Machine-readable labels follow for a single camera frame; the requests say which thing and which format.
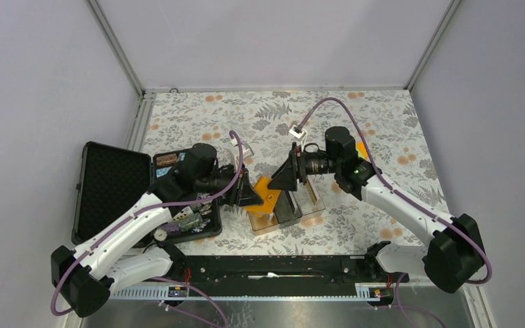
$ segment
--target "white wall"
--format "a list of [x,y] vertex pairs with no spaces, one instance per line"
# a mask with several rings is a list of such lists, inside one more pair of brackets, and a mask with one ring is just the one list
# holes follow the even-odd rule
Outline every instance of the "white wall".
[[407,83],[450,0],[100,0],[146,88]]
[[453,213],[477,219],[499,327],[525,327],[525,1],[464,1],[413,92]]
[[136,96],[84,1],[0,1],[0,327],[54,327],[81,148],[122,146]]

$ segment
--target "toolbox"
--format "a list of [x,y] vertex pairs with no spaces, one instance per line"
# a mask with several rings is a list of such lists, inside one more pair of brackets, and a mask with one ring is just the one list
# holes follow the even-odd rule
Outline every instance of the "toolbox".
[[[129,210],[156,178],[164,175],[186,150],[156,154],[87,142],[81,154],[81,173],[77,184],[77,205],[71,240],[75,245],[92,238]],[[213,200],[211,210],[202,216],[205,226],[168,236],[161,245],[217,236],[222,231],[220,205]],[[134,248],[147,246],[148,234]]]

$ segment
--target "orange object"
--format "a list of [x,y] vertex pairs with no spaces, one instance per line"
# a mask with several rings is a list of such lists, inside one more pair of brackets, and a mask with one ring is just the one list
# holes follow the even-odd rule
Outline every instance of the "orange object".
[[254,190],[265,202],[262,205],[246,206],[244,209],[257,216],[265,214],[273,214],[273,209],[279,199],[281,190],[272,190],[268,188],[271,179],[266,176],[261,176],[254,185]]
[[362,159],[369,161],[369,157],[367,156],[367,150],[365,149],[365,145],[363,144],[363,141],[357,142],[357,150],[359,151],[360,157]]

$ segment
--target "reflective floor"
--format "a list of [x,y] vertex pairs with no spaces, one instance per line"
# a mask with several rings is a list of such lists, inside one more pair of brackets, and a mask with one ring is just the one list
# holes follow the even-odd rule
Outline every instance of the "reflective floor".
[[[436,287],[401,288],[402,304],[419,306],[438,315],[449,327],[473,327],[464,295],[450,295]],[[411,327],[399,310],[365,310],[364,302],[332,301],[232,301],[219,302],[229,327]],[[188,301],[180,308],[222,324],[214,308],[205,301]],[[407,311],[419,327],[441,327],[429,316]],[[155,301],[110,300],[82,328],[208,327],[176,312],[165,312]]]

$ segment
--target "floral tablecloth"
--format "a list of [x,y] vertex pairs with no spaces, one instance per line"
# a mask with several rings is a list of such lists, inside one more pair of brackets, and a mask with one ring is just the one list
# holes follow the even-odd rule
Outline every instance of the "floral tablecloth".
[[[424,202],[447,209],[412,99],[403,90],[158,94],[143,151],[154,155],[205,142],[218,149],[221,163],[229,163],[226,148],[228,131],[233,129],[254,151],[254,157],[245,162],[254,184],[285,161],[294,141],[288,134],[291,123],[302,120],[325,97],[347,104],[363,128],[378,167]],[[305,126],[307,142],[324,148],[325,130],[337,125],[354,134],[345,111],[327,102]],[[315,176],[313,181],[326,206],[321,217],[255,237],[246,212],[225,206],[219,236],[178,246],[189,255],[298,255],[361,254],[381,240],[419,243],[395,219],[343,193],[332,176]]]

